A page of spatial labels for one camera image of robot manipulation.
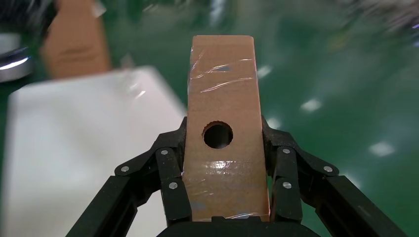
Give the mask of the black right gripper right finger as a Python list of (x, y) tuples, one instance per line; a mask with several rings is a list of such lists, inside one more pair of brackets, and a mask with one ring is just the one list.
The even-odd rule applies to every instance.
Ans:
[(403, 237), (405, 233), (334, 165), (304, 151), (288, 133), (262, 120), (265, 166), (272, 178), (270, 221), (303, 236), (302, 204), (315, 209), (334, 237)]

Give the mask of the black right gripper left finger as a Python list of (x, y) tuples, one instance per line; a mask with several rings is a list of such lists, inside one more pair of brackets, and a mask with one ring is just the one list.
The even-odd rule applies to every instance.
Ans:
[(166, 222), (191, 221), (182, 166), (187, 118), (177, 130), (160, 134), (151, 148), (119, 165), (67, 233), (69, 237), (125, 237), (151, 195), (160, 191)]

